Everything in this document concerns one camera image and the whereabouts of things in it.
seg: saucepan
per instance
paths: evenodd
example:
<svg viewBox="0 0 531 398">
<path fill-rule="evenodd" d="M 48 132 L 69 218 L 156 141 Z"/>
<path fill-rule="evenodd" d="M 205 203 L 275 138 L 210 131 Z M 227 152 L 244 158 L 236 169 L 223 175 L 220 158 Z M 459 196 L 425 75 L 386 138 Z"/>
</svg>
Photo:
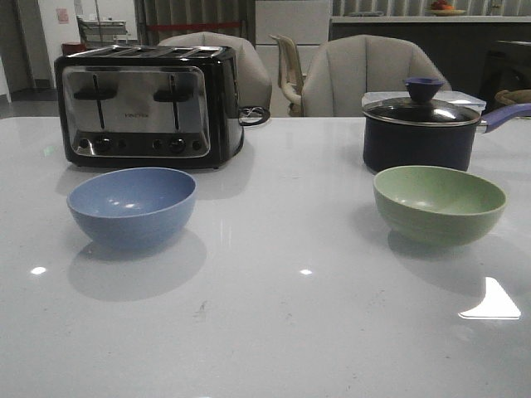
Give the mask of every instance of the saucepan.
<svg viewBox="0 0 531 398">
<path fill-rule="evenodd" d="M 410 97 L 363 106 L 363 161 L 375 172 L 406 165 L 466 171 L 476 132 L 488 133 L 514 117 L 531 116 L 531 104 L 509 105 L 481 116 L 473 109 L 431 99 L 444 83 L 440 80 L 410 78 L 405 83 Z M 431 93 L 419 95 L 422 87 Z"/>
</svg>

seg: toaster brand text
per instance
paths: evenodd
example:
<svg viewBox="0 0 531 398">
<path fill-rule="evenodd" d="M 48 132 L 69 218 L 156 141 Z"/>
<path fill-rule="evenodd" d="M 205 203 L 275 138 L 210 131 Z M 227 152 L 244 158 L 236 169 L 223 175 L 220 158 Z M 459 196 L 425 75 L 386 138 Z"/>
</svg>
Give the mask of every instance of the toaster brand text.
<svg viewBox="0 0 531 398">
<path fill-rule="evenodd" d="M 148 114 L 143 114 L 141 112 L 137 112 L 136 114 L 126 113 L 125 117 L 126 118 L 131 118 L 131 119 L 140 119 L 140 118 L 148 118 L 149 115 Z"/>
</svg>

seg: red stripe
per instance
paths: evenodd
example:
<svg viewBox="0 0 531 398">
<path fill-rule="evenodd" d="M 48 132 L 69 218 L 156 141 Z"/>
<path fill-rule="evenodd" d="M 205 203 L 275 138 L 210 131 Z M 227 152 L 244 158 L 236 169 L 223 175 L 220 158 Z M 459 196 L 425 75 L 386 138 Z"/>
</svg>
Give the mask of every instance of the red stripe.
<svg viewBox="0 0 531 398">
<path fill-rule="evenodd" d="M 240 22 L 220 23 L 190 23 L 182 25 L 148 25 L 149 31 L 206 31 L 208 29 L 222 29 L 224 27 L 240 27 Z"/>
</svg>

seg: bowl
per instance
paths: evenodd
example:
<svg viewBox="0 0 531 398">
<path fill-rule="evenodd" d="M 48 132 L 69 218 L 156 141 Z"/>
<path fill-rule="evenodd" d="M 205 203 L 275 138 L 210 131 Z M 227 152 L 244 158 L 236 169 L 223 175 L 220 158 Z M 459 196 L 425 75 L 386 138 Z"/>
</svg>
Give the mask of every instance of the bowl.
<svg viewBox="0 0 531 398">
<path fill-rule="evenodd" d="M 108 172 L 76 187 L 66 200 L 96 243 L 121 250 L 161 245 L 188 222 L 196 182 L 179 170 L 138 167 Z"/>
<path fill-rule="evenodd" d="M 507 197 L 494 183 L 436 166 L 400 166 L 373 183 L 377 209 L 396 232 L 429 245 L 466 245 L 486 235 Z"/>
</svg>

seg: glass lid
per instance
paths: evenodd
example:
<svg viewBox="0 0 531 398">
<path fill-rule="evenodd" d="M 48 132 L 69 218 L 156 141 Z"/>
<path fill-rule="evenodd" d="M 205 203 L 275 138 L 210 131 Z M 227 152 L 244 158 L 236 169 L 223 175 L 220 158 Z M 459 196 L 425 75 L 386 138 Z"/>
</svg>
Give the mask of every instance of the glass lid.
<svg viewBox="0 0 531 398">
<path fill-rule="evenodd" d="M 480 114 L 464 106 L 438 99 L 418 103 L 409 97 L 366 104 L 363 113 L 372 119 L 410 126 L 451 127 L 474 124 L 480 120 Z"/>
</svg>

